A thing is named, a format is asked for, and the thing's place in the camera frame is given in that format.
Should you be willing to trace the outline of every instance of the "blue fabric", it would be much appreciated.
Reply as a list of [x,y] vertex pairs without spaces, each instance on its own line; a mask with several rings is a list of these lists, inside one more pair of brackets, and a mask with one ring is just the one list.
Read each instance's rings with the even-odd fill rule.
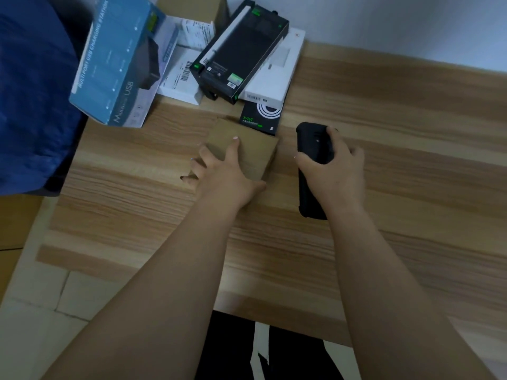
[[34,191],[73,150],[78,59],[46,0],[0,0],[0,194]]

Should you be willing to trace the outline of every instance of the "white floor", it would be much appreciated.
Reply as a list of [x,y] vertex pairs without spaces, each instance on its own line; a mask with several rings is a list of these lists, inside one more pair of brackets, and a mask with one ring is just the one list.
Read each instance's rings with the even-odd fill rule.
[[[57,198],[45,198],[0,306],[0,379],[38,380],[88,321],[121,289],[112,283],[35,261]],[[268,333],[254,346],[267,347]],[[345,380],[360,380],[352,348],[325,342]],[[499,379],[507,366],[486,362]],[[256,380],[263,380],[256,371]]]

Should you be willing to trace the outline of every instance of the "rugged phone case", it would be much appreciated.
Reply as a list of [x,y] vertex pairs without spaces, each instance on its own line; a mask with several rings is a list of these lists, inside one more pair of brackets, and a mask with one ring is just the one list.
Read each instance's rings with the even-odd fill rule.
[[[295,129],[298,134],[298,152],[303,152],[319,164],[329,163],[333,157],[333,144],[326,132],[326,126],[312,122],[302,122]],[[327,220],[326,214],[314,197],[306,178],[299,171],[299,212],[304,217]]]

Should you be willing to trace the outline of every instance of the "barcode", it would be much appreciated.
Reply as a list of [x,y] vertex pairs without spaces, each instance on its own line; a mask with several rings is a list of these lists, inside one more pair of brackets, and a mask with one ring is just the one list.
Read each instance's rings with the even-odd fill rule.
[[192,65],[192,61],[187,61],[187,65],[185,66],[185,70],[183,70],[183,74],[181,75],[181,81],[188,81],[190,76],[190,66]]

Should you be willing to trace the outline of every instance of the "black pants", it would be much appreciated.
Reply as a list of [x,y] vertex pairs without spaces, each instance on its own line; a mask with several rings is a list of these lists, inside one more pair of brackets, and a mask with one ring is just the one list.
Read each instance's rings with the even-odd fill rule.
[[[255,322],[213,311],[196,380],[253,380],[250,366]],[[265,380],[343,380],[324,342],[269,327],[269,364],[260,356]]]

